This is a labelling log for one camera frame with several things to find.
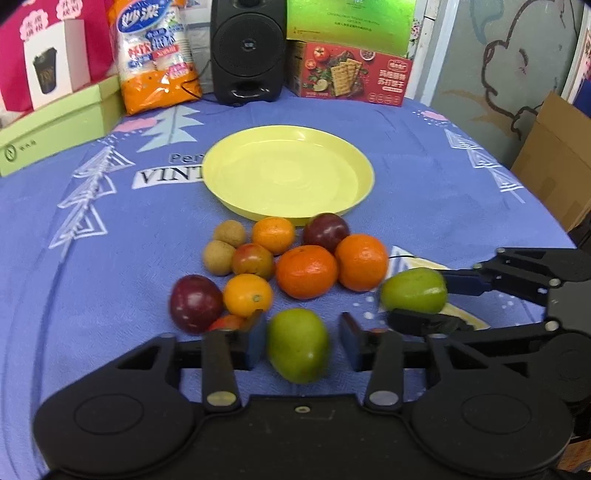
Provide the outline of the dark purple plum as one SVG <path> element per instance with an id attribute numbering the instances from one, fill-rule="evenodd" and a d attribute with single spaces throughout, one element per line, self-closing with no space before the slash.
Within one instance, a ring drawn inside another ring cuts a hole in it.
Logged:
<path id="1" fill-rule="evenodd" d="M 304 226 L 304 245 L 317 245 L 331 253 L 351 234 L 349 225 L 334 213 L 318 214 Z"/>
<path id="2" fill-rule="evenodd" d="M 224 311 L 221 290 L 201 275 L 176 281 L 169 296 L 169 313 L 175 325 L 189 334 L 202 334 Z"/>

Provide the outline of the red cracker box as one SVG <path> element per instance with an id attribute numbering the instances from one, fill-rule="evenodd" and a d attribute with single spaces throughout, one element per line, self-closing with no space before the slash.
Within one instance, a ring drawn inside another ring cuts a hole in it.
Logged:
<path id="1" fill-rule="evenodd" d="M 318 42 L 287 43 L 287 88 L 301 98 L 400 106 L 413 62 L 380 52 Z"/>

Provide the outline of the brown longan front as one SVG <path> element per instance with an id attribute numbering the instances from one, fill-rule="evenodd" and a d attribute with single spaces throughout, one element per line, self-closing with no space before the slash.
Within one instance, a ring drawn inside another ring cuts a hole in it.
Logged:
<path id="1" fill-rule="evenodd" d="M 214 276 L 226 276 L 232 272 L 235 247 L 221 240 L 211 240 L 202 252 L 205 269 Z"/>

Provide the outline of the large orange tangerine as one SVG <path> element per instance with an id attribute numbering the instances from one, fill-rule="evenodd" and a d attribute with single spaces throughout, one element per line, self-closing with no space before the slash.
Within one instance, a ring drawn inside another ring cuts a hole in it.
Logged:
<path id="1" fill-rule="evenodd" d="M 327 249 L 318 245 L 290 249 L 276 263 L 277 286 L 297 300 L 311 300 L 325 295 L 338 277 L 337 260 Z"/>

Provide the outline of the light green shoe box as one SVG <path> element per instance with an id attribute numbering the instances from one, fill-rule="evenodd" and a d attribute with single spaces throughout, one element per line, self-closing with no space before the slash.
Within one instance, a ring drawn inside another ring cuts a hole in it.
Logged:
<path id="1" fill-rule="evenodd" d="M 1 175 L 103 137 L 124 115 L 116 75 L 29 113 L 1 130 Z"/>

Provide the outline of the black speaker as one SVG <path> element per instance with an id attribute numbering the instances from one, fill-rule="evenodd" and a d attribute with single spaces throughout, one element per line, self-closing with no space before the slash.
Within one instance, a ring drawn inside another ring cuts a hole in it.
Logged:
<path id="1" fill-rule="evenodd" d="M 211 75 L 219 103 L 276 100 L 283 89 L 286 54 L 286 1 L 211 3 Z"/>

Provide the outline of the pink paper bag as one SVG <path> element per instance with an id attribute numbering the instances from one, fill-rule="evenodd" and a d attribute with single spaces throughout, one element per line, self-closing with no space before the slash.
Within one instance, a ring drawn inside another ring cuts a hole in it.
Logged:
<path id="1" fill-rule="evenodd" d="M 114 62 L 107 21 L 110 1 L 25 1 L 1 25 L 1 96 L 8 111 L 32 108 L 26 78 L 24 43 L 59 21 L 84 23 L 90 79 L 107 75 Z"/>

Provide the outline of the small orange back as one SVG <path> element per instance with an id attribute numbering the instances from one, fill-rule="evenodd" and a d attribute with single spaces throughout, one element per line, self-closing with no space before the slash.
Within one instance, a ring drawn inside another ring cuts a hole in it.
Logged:
<path id="1" fill-rule="evenodd" d="M 266 217 L 252 227 L 252 242 L 269 250 L 273 255 L 287 252 L 296 240 L 296 228 L 290 220 Z"/>

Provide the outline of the dark purple plum back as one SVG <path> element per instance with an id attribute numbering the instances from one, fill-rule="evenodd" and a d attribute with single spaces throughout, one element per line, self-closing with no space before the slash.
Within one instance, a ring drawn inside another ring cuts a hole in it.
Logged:
<path id="1" fill-rule="evenodd" d="M 318 214 L 304 226 L 304 245 L 317 245 L 331 253 L 351 234 L 349 225 L 334 213 Z"/>

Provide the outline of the white cup box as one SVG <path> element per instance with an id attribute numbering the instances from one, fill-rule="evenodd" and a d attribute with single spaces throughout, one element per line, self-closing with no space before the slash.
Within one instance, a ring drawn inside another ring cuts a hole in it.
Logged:
<path id="1" fill-rule="evenodd" d="M 90 83 L 84 21 L 54 23 L 24 42 L 32 108 L 38 110 Z"/>

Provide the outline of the brown cardboard box right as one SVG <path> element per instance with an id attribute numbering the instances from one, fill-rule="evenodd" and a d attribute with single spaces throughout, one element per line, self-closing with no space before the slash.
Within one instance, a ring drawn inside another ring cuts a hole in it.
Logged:
<path id="1" fill-rule="evenodd" d="M 590 211 L 591 120 L 550 93 L 511 171 L 564 230 Z"/>

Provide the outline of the orange paper cup package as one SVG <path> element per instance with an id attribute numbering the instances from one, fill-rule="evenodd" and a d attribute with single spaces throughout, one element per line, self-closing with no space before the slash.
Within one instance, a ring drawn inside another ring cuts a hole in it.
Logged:
<path id="1" fill-rule="evenodd" d="M 202 96 L 183 20 L 183 1 L 115 1 L 108 11 L 120 90 L 134 115 Z"/>

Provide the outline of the small yellow orange front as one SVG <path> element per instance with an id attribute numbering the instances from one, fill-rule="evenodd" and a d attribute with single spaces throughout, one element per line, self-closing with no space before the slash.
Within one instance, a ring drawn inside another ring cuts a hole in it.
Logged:
<path id="1" fill-rule="evenodd" d="M 249 317 L 256 310 L 269 311 L 273 306 L 270 283 L 254 274 L 235 275 L 224 286 L 223 302 L 229 313 Z"/>

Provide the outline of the small red fruit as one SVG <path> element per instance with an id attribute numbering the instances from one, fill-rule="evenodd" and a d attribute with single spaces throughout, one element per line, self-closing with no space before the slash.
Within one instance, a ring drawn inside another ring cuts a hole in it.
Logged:
<path id="1" fill-rule="evenodd" d="M 245 323 L 245 318 L 233 314 L 228 314 L 215 320 L 211 324 L 211 326 L 209 326 L 208 330 L 235 331 L 242 328 L 243 323 Z"/>

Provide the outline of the green fruit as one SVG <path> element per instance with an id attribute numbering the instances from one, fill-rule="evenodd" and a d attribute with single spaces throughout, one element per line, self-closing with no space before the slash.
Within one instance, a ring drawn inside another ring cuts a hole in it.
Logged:
<path id="1" fill-rule="evenodd" d="M 386 311 L 403 309 L 437 314 L 448 303 L 448 289 L 439 271 L 420 267 L 400 272 L 385 281 L 380 301 Z"/>
<path id="2" fill-rule="evenodd" d="M 294 384 L 317 382 L 332 355 L 329 330 L 314 311 L 280 311 L 266 329 L 266 357 L 283 379 Z"/>

